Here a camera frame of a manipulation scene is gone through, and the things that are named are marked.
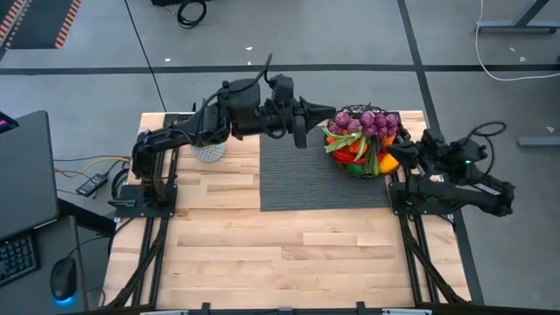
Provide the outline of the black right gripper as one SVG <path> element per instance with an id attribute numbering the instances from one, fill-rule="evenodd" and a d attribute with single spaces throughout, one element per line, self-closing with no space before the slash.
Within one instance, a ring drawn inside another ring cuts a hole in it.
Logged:
<path id="1" fill-rule="evenodd" d="M 442 158 L 447 152 L 447 143 L 440 131 L 425 129 L 416 143 L 394 143 L 386 148 L 404 168 L 417 169 L 421 176 L 447 173 Z"/>

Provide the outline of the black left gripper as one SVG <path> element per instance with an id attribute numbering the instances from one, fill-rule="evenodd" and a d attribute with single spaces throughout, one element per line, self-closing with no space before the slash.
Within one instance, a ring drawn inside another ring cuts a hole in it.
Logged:
<path id="1" fill-rule="evenodd" d="M 328 126 L 335 114 L 336 108 L 329 105 L 305 102 L 309 115 L 297 114 L 292 106 L 281 108 L 271 99 L 258 109 L 256 114 L 257 126 L 260 132 L 273 139 L 280 139 L 287 134 L 292 134 L 294 144 L 299 149 L 307 147 L 307 130 L 315 127 Z"/>

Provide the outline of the yellow bell pepper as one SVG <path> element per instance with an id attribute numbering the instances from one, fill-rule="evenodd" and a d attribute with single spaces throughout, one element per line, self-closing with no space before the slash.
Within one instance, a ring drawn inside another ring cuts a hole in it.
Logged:
<path id="1" fill-rule="evenodd" d="M 392 155 L 380 153 L 378 155 L 378 166 L 380 173 L 387 174 L 397 169 L 400 164 Z"/>

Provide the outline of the pale green leek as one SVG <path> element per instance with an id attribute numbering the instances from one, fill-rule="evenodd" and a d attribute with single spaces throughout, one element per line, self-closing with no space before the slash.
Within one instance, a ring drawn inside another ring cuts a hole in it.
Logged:
<path id="1" fill-rule="evenodd" d="M 367 142 L 369 144 L 369 139 L 364 136 L 361 132 L 358 133 L 346 133 L 342 135 L 334 135 L 329 132 L 327 127 L 322 128 L 323 132 L 325 133 L 325 152 L 332 153 L 334 151 L 346 150 L 348 146 L 353 143 L 354 141 L 361 140 Z"/>

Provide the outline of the dark wire basket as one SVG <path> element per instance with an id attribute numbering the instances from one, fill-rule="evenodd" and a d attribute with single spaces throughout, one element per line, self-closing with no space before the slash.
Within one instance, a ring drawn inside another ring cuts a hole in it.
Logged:
<path id="1" fill-rule="evenodd" d="M 373 106 L 373 105 L 371 105 L 371 104 L 368 104 L 368 105 L 365 105 L 365 104 L 360 104 L 360 105 L 348 105 L 348 106 L 345 106 L 345 107 L 343 107 L 342 109 L 338 110 L 337 113 L 340 112 L 340 111 L 346 111 L 346 112 L 351 116 L 351 119 L 359 119 L 359 120 L 360 120 L 361 113 L 364 112 L 364 111 L 368 111 L 368 110 L 369 110 L 369 111 L 372 111 L 375 115 L 376 115 L 377 113 L 383 113 L 385 116 L 386 116 L 387 114 L 394 114 L 394 115 L 398 116 L 398 118 L 399 118 L 399 125 L 398 125 L 397 127 L 388 128 L 388 127 L 386 126 L 386 128 L 388 129 L 388 136 L 395 135 L 395 141 L 393 142 L 393 144 L 395 144 L 395 143 L 397 142 L 397 136 L 398 136 L 400 133 L 402 133 L 402 131 L 403 131 L 403 125 L 402 125 L 402 123 L 401 123 L 401 118 L 400 118 L 400 115 L 399 115 L 398 113 L 396 113 L 396 112 L 389 112 L 389 111 L 387 111 L 387 110 L 385 110 L 385 109 L 375 107 L 375 106 Z M 325 127 L 329 128 L 333 123 L 335 123 L 335 122 L 333 121 L 333 118 L 332 118 L 332 120 L 330 121 L 329 125 L 328 125 L 328 126 L 325 126 Z M 347 127 L 343 128 L 343 134 L 346 134 L 346 133 L 350 134 L 350 133 L 347 131 Z M 377 157 L 378 157 L 378 155 L 379 155 L 380 153 L 387 153 L 386 148 L 387 148 L 388 146 L 387 146 L 387 147 L 383 147 L 383 146 L 382 146 L 382 140 L 383 140 L 383 139 L 380 139 L 378 136 L 375 136 L 375 137 L 377 138 L 377 143 L 378 143 L 378 154 L 377 154 Z M 346 169 L 346 167 L 345 167 L 346 164 L 342 164 L 342 163 L 336 161 L 336 160 L 331 156 L 331 153 L 327 153 L 327 154 L 330 155 L 330 157 L 333 159 L 333 161 L 336 163 L 336 165 L 337 165 L 339 168 L 344 169 L 344 170 L 347 171 L 347 169 Z M 365 159 L 368 161 L 368 149 L 367 149 L 367 151 L 366 151 L 363 155 L 361 155 L 361 156 L 356 156 L 356 157 L 357 157 L 357 158 L 365 158 Z M 376 177 L 380 177 L 380 176 L 384 176 L 384 175 L 389 175 L 390 173 L 387 173 L 387 174 L 382 174 L 382 173 L 380 173 L 380 174 L 379 174 L 378 176 L 376 176 Z M 367 175 L 367 173 L 366 173 L 364 176 L 356 176 L 356 177 L 359 177 L 359 178 L 367 178 L 367 179 L 376 178 L 376 177 L 371 177 L 371 176 Z"/>

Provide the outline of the dark green scallion bunch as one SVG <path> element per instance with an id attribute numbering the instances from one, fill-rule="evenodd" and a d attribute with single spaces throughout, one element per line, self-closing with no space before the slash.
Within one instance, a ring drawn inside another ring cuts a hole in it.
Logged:
<path id="1" fill-rule="evenodd" d="M 378 143 L 377 138 L 374 137 L 369 142 L 367 162 L 365 164 L 365 171 L 367 175 L 376 177 L 380 174 L 378 162 Z"/>

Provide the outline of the red bell pepper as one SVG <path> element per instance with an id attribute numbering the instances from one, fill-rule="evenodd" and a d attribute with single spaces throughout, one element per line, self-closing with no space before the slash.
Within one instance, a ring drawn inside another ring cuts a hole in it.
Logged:
<path id="1" fill-rule="evenodd" d="M 344 151 L 334 151 L 331 153 L 331 156 L 338 162 L 342 164 L 356 164 L 356 165 L 364 165 L 367 160 L 363 157 L 357 158 L 355 155 L 346 153 Z"/>

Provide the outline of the grey woven placemat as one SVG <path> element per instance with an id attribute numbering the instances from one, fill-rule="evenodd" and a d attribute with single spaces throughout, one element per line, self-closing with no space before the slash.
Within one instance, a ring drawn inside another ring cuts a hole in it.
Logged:
<path id="1" fill-rule="evenodd" d="M 291 135 L 260 136 L 260 203 L 263 211 L 388 207 L 385 178 L 359 178 L 340 169 L 325 153 L 320 127 L 307 134 L 307 147 Z"/>

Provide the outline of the white patterned plant pot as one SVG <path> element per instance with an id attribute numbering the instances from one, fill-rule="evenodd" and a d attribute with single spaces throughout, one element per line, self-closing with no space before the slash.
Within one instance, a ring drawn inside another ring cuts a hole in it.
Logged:
<path id="1" fill-rule="evenodd" d="M 210 144 L 207 146 L 192 146 L 192 154 L 203 163 L 215 163 L 222 159 L 226 151 L 225 143 Z"/>

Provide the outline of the grey metal desk foot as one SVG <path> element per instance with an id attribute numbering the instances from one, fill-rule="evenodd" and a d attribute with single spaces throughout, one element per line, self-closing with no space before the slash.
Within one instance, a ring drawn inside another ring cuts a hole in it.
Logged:
<path id="1" fill-rule="evenodd" d="M 485 0 L 479 0 L 479 17 L 475 25 L 475 33 L 483 31 L 546 31 L 554 34 L 560 31 L 560 21 L 535 20 L 550 0 L 530 0 L 518 16 L 512 20 L 484 20 Z"/>
<path id="2" fill-rule="evenodd" d="M 560 147 L 560 136 L 522 136 L 518 140 L 520 147 Z"/>

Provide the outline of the black power adapter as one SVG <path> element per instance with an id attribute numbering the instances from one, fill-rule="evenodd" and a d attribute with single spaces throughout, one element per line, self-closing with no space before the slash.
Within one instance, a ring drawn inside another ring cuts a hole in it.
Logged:
<path id="1" fill-rule="evenodd" d="M 106 174 L 95 174 L 92 178 L 88 179 L 84 184 L 80 185 L 75 191 L 84 197 L 90 197 L 96 193 L 102 186 L 108 182 Z"/>

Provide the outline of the grey side desk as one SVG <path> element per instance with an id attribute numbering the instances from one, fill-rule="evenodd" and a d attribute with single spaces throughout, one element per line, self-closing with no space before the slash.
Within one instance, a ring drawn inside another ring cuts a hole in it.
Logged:
<path id="1" fill-rule="evenodd" d="M 58 315 L 88 309 L 76 220 L 68 216 L 36 230 L 39 269 L 0 287 L 0 315 Z M 50 291 L 53 265 L 73 254 L 76 291 L 67 301 L 56 300 Z"/>

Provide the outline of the black orange-striped floor mat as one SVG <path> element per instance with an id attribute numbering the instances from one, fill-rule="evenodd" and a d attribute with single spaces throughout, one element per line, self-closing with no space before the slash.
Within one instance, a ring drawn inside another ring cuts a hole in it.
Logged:
<path id="1" fill-rule="evenodd" d="M 0 0 L 0 49 L 60 49 L 83 0 Z"/>

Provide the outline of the grey closed laptop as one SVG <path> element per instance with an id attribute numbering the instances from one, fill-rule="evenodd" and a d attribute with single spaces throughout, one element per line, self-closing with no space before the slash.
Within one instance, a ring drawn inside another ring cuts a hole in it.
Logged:
<path id="1" fill-rule="evenodd" d="M 0 240 L 59 215 L 49 117 L 44 110 L 0 133 Z"/>

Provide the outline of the black computer mouse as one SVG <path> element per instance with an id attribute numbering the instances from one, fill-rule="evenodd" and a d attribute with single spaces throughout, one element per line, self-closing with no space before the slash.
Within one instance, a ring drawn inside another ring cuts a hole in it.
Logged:
<path id="1" fill-rule="evenodd" d="M 50 291 L 58 302 L 72 297 L 77 288 L 77 267 L 73 258 L 62 258 L 52 267 L 50 275 Z"/>

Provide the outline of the phone with red screen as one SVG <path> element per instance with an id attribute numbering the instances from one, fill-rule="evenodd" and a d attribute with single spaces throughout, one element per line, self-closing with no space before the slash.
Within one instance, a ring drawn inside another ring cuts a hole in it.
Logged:
<path id="1" fill-rule="evenodd" d="M 0 111 L 0 134 L 14 130 L 18 126 L 19 123 L 17 120 Z"/>

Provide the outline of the black keyboard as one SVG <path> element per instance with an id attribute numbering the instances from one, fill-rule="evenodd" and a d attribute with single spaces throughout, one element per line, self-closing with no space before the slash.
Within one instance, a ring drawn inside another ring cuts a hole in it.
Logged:
<path id="1" fill-rule="evenodd" d="M 0 287 L 39 269 L 39 252 L 34 233 L 0 241 Z"/>

